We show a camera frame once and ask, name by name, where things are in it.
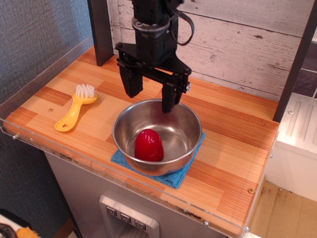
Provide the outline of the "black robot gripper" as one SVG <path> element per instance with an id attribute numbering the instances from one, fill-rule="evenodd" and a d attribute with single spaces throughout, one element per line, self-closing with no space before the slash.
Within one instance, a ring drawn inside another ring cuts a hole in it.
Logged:
<path id="1" fill-rule="evenodd" d="M 162 112 L 170 113 L 182 93 L 190 90 L 191 69 L 176 55 L 177 30 L 136 31 L 136 43 L 116 44 L 118 65 L 125 93 L 133 98 L 143 90 L 143 77 L 163 85 Z"/>

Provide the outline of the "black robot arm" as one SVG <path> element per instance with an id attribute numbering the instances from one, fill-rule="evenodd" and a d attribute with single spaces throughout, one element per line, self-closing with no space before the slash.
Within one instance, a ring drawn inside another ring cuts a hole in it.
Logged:
<path id="1" fill-rule="evenodd" d="M 116 49 L 121 80 L 126 94 L 133 98 L 143 90 L 143 77 L 162 84 L 162 111 L 171 112 L 183 93 L 190 90 L 191 69 L 176 55 L 179 19 L 193 21 L 177 10 L 182 0 L 134 0 L 132 27 L 135 44 L 119 42 Z"/>

